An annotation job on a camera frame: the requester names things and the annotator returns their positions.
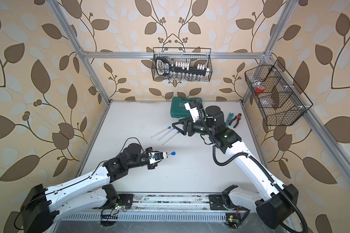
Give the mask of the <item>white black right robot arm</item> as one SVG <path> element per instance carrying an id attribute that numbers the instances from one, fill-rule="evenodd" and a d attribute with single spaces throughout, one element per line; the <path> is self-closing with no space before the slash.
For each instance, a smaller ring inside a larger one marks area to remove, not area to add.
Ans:
<path id="1" fill-rule="evenodd" d="M 172 126 L 184 136 L 207 136 L 213 150 L 213 161 L 220 167 L 236 163 L 257 189 L 251 192 L 238 185 L 229 186 L 222 192 L 223 207 L 256 212 L 267 227 L 276 229 L 281 226 L 290 233 L 295 230 L 287 226 L 285 220 L 295 213 L 302 222 L 301 231 L 307 233 L 306 220 L 297 207 L 298 190 L 292 184 L 283 183 L 257 160 L 241 137 L 226 125 L 220 107 L 203 108 L 197 100 L 181 106 L 190 115 Z"/>

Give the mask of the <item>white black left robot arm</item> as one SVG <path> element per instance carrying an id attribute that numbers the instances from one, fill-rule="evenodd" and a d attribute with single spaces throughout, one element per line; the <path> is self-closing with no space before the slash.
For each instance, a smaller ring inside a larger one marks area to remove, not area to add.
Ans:
<path id="1" fill-rule="evenodd" d="M 60 219 L 91 208 L 114 209 L 119 195 L 112 183 L 128 174 L 133 168 L 153 170 L 168 154 L 151 147 L 143 150 L 132 143 L 120 153 L 85 175 L 68 182 L 44 187 L 38 184 L 30 189 L 23 202 L 14 226 L 25 233 L 43 233 Z"/>

